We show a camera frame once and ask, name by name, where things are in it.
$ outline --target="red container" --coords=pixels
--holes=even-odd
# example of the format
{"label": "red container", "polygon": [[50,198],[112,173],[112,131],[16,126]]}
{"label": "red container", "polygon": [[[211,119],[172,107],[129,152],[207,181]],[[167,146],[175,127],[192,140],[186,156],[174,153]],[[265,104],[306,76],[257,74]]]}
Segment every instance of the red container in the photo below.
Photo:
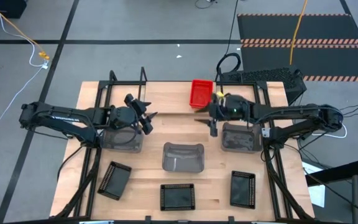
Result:
{"label": "red container", "polygon": [[210,101],[213,91],[211,80],[193,80],[191,82],[190,106],[192,108],[204,108]]}

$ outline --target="yellow cable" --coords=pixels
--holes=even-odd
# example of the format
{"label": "yellow cable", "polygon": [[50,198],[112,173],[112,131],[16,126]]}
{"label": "yellow cable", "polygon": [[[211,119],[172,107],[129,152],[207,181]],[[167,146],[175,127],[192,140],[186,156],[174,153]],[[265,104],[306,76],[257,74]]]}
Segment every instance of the yellow cable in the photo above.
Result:
{"label": "yellow cable", "polygon": [[292,43],[291,43],[291,52],[290,52],[290,65],[292,65],[292,53],[293,53],[293,46],[295,45],[296,33],[298,33],[299,25],[301,24],[302,16],[303,16],[303,13],[305,12],[307,3],[308,3],[308,0],[305,0],[305,3],[303,3],[303,9],[302,9],[301,14],[299,15],[299,19],[298,19],[298,23],[295,28],[295,32],[293,33]]}
{"label": "yellow cable", "polygon": [[23,32],[17,28],[9,19],[6,19],[6,17],[4,15],[2,15],[0,13],[0,16],[7,22],[9,23],[11,26],[13,26],[13,28],[15,28],[15,30],[17,30],[22,36],[24,36],[25,38],[27,38],[29,41],[31,41],[33,44],[35,44],[40,50],[41,52],[39,53],[40,57],[44,58],[45,60],[49,60],[49,56],[45,53],[45,51],[43,50],[43,48],[36,43],[34,40],[32,40],[30,37],[26,36],[25,34],[23,34]]}

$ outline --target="concrete floor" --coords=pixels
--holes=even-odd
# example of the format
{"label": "concrete floor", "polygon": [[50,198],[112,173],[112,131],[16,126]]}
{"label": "concrete floor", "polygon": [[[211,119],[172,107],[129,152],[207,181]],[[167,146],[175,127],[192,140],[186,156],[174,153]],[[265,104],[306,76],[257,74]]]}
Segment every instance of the concrete floor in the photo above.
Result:
{"label": "concrete floor", "polygon": [[[358,26],[358,0],[346,2]],[[22,18],[14,22],[34,39],[58,40],[72,3],[73,0],[29,0]],[[239,1],[237,12],[299,13],[302,4],[302,0],[246,0]],[[194,0],[80,0],[67,39],[223,40],[229,37],[234,5],[235,0],[218,1],[209,9],[199,10],[194,7]],[[309,0],[306,12],[344,13],[344,10],[339,0]],[[238,38],[235,24],[233,39]],[[0,28],[0,39],[16,38]],[[238,47],[231,45],[229,52],[236,52]],[[50,44],[44,48],[52,57],[57,46]],[[141,66],[150,80],[211,79],[225,50],[226,44],[65,45],[45,102],[74,107],[80,83],[107,79],[110,69],[119,80],[137,79]],[[28,65],[30,54],[29,45],[0,45],[0,114],[15,92],[37,71]],[[225,62],[223,70],[232,68],[234,63]],[[38,100],[47,73],[47,70],[39,73],[0,122],[0,205],[26,134],[17,122],[20,105]],[[338,108],[358,104],[358,83],[306,82],[306,86],[308,91],[302,103],[328,103]],[[323,164],[338,166],[358,160],[358,116],[344,123],[347,138],[323,137],[306,148]],[[60,139],[34,136],[5,222],[49,216],[65,145]],[[349,186],[340,182],[333,187],[350,197]],[[350,206],[329,191],[326,195],[326,208],[315,207],[316,216],[351,222]]]}

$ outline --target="black floor mat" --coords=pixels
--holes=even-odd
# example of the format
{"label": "black floor mat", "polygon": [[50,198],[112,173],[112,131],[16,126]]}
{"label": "black floor mat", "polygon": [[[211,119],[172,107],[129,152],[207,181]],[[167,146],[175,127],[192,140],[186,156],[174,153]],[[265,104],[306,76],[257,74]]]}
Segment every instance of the black floor mat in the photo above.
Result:
{"label": "black floor mat", "polygon": [[[289,64],[290,45],[244,44],[241,53],[244,70],[280,68]],[[305,80],[358,82],[358,45],[296,45],[293,64]]]}
{"label": "black floor mat", "polygon": [[[238,14],[241,39],[291,39],[299,14]],[[347,14],[305,14],[297,39],[358,39]]]}

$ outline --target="wooden tabletop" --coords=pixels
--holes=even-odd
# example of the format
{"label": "wooden tabletop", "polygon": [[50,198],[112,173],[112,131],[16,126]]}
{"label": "wooden tabletop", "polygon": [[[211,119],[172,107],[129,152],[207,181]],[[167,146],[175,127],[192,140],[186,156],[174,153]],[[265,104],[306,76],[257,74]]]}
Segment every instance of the wooden tabletop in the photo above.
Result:
{"label": "wooden tabletop", "polygon": [[[268,82],[267,85],[271,105],[287,106],[283,84]],[[94,106],[97,86],[98,82],[82,83],[76,106],[78,109]],[[113,86],[111,104],[123,106],[125,95],[132,93],[137,96],[138,87],[137,85]],[[223,86],[223,88],[225,93],[238,94],[248,100],[255,100],[251,86]],[[111,161],[132,167],[132,172],[119,201],[95,194],[92,219],[144,220],[145,216],[151,215],[153,220],[224,221],[228,216],[234,216],[236,221],[274,220],[266,165],[260,160],[260,153],[243,154],[223,151],[220,146],[221,138],[209,136],[209,128],[194,121],[195,117],[207,115],[193,114],[193,110],[188,105],[190,89],[191,82],[147,82],[145,88],[142,88],[141,100],[152,102],[147,108],[147,112],[158,111],[158,115],[152,120],[154,130],[145,136],[142,151],[138,154],[116,152],[109,149],[102,151],[97,189]],[[291,124],[291,120],[275,121],[275,125],[281,127]],[[162,169],[162,152],[166,142],[174,144],[201,143],[205,151],[204,171],[198,174],[164,171]],[[288,140],[287,144],[297,148],[295,140]],[[76,139],[69,140],[65,158],[78,147],[79,142]],[[62,169],[51,215],[60,212],[77,190],[84,155],[85,150],[82,150]],[[314,216],[299,153],[286,147],[281,149],[281,155],[289,191],[305,211]],[[256,175],[255,209],[230,206],[232,170]],[[196,210],[161,212],[161,184],[194,184]],[[280,212],[282,217],[285,217],[282,195],[278,187],[277,192]],[[88,190],[83,197],[81,214],[85,214]]]}

